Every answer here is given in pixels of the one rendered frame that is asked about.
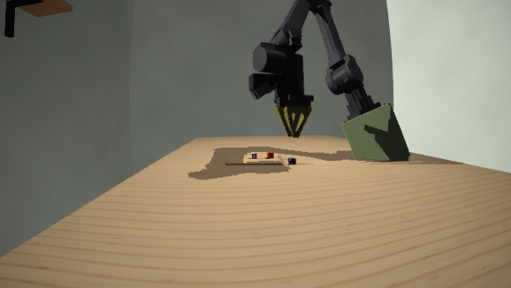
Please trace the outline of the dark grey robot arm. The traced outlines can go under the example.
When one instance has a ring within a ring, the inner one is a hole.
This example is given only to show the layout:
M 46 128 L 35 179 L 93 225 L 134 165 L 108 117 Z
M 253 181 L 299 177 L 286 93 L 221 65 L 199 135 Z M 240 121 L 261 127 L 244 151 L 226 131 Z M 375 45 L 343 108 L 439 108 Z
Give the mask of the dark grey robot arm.
M 257 72 L 273 73 L 253 73 L 249 76 L 249 93 L 255 100 L 274 89 L 275 98 L 298 94 L 298 75 L 295 73 L 303 75 L 303 56 L 295 53 L 302 47 L 301 29 L 309 11 L 312 11 L 328 56 L 329 68 L 326 69 L 325 82 L 335 95 L 346 94 L 350 113 L 348 121 L 381 107 L 380 102 L 374 103 L 371 96 L 366 94 L 362 83 L 363 74 L 355 58 L 346 55 L 330 6 L 330 0 L 294 0 L 281 24 L 282 28 L 279 27 L 269 43 L 261 42 L 253 51 L 254 69 Z

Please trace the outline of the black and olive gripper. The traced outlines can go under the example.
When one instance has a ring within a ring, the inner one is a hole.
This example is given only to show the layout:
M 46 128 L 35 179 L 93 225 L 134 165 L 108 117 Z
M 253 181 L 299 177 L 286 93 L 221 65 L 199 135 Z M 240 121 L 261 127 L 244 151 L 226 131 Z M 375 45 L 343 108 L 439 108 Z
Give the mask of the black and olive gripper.
M 307 118 L 309 117 L 310 112 L 312 111 L 310 102 L 314 102 L 314 95 L 304 95 L 304 76 L 298 73 L 295 74 L 298 75 L 298 94 L 283 95 L 280 97 L 276 97 L 274 98 L 274 103 L 276 103 L 276 112 L 286 130 L 287 136 L 299 138 L 301 130 Z M 284 113 L 286 115 L 288 124 L 286 122 Z M 292 113 L 294 113 L 294 120 Z M 298 126 L 297 131 L 295 131 L 301 113 L 302 113 L 301 122 Z M 288 125 L 291 131 L 289 130 Z

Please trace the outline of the tan flat mat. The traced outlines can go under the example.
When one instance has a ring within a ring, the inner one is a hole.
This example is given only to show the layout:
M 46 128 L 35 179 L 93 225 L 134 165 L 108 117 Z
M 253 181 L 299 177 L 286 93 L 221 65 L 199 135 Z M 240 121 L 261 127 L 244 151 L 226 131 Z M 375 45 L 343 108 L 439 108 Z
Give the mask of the tan flat mat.
M 251 155 L 231 155 L 225 165 L 281 165 L 281 161 L 277 154 L 274 154 L 274 158 L 257 155 L 257 159 L 251 159 Z

